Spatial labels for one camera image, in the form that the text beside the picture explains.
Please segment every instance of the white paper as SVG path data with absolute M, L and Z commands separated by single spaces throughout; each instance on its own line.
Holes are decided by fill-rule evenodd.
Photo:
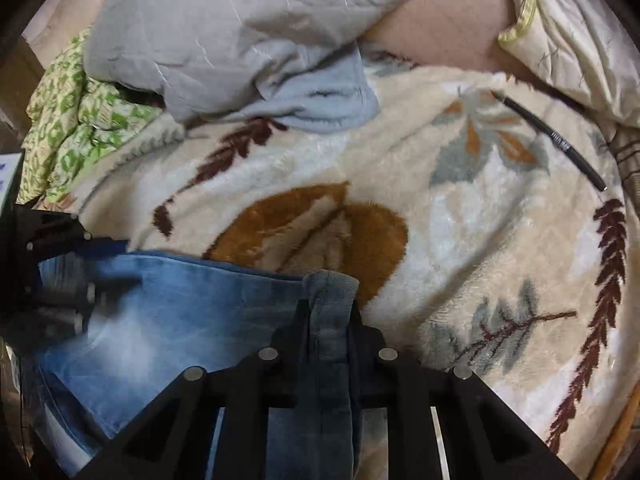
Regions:
M 11 189 L 11 182 L 20 164 L 21 156 L 20 153 L 0 155 L 0 210 L 4 209 L 4 201 Z

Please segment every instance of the yellow trim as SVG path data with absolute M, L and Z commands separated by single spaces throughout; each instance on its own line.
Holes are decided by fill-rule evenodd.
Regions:
M 498 35 L 498 43 L 500 43 L 500 46 L 505 47 L 524 36 L 529 30 L 537 10 L 538 0 L 521 0 L 520 13 L 516 24 Z

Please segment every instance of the denim fabric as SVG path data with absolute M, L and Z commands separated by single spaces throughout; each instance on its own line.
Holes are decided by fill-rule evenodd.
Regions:
M 270 412 L 267 478 L 353 475 L 346 349 L 358 285 L 353 278 L 104 252 L 54 258 L 41 264 L 41 275 L 47 290 L 77 292 L 97 283 L 87 333 L 47 349 L 27 367 L 40 403 L 89 455 L 99 449 L 96 431 L 112 438 L 189 366 L 230 367 L 268 346 L 273 331 L 290 324 L 298 300 L 308 299 L 302 396 L 295 410 Z M 77 461 L 58 460 L 68 473 L 77 472 Z

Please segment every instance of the black pen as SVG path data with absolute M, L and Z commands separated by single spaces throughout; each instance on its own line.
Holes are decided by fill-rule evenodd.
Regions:
M 596 170 L 594 170 L 591 165 L 586 160 L 584 160 L 584 157 L 580 153 L 578 153 L 572 145 L 564 140 L 564 138 L 558 132 L 556 132 L 551 126 L 546 124 L 545 121 L 529 112 L 529 110 L 519 105 L 513 99 L 508 98 L 502 92 L 491 90 L 491 93 L 496 99 L 498 99 L 498 101 L 511 108 L 511 110 L 520 115 L 535 129 L 551 137 L 551 141 L 564 152 L 569 160 L 575 164 L 575 167 L 578 168 L 591 181 L 591 183 L 598 191 L 604 191 L 607 189 L 607 185 L 604 183 L 604 180 L 596 172 Z

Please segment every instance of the cream blanket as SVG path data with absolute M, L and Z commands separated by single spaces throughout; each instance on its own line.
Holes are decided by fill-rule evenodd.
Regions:
M 132 250 L 356 277 L 390 345 L 470 364 L 584 478 L 639 375 L 639 223 L 599 130 L 504 75 L 370 81 L 382 113 L 338 134 L 268 120 L 185 133 L 165 115 L 62 207 Z M 561 132 L 608 191 L 488 88 Z M 366 439 L 361 474 L 382 478 L 385 438 Z

